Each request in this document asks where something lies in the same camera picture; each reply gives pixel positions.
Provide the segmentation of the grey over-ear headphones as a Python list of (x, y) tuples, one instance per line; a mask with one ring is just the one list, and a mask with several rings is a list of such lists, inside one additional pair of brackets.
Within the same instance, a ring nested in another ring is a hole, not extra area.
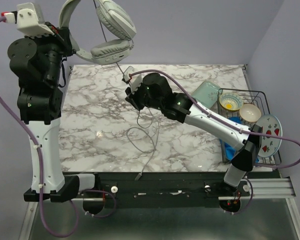
[(101, 66), (116, 64), (129, 57), (137, 29), (128, 13), (113, 0), (96, 0), (94, 8), (104, 42), (87, 51), (70, 35), (76, 56)]

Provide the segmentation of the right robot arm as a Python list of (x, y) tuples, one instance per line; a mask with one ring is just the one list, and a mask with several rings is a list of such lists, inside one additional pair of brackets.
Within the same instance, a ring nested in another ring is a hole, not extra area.
[(226, 196), (237, 192), (261, 148), (260, 126), (238, 124), (211, 111), (185, 91), (173, 92), (166, 77), (158, 72), (138, 76), (125, 94), (126, 101), (138, 111), (145, 107), (159, 110), (167, 119), (197, 127), (232, 146), (236, 154), (220, 183), (220, 191)]

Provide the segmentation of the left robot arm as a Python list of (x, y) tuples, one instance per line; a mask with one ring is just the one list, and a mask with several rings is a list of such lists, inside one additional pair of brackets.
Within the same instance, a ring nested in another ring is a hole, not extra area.
[(44, 25), (51, 34), (41, 37), (26, 34), (7, 50), (9, 67), (18, 77), (20, 120), (29, 131), (31, 147), (32, 184), (24, 193), (24, 200), (63, 203), (82, 190), (94, 198), (101, 191), (94, 175), (65, 176), (62, 172), (59, 129), (63, 92), (59, 78), (64, 71), (63, 59), (72, 56), (75, 50), (68, 28), (56, 28), (50, 22)]

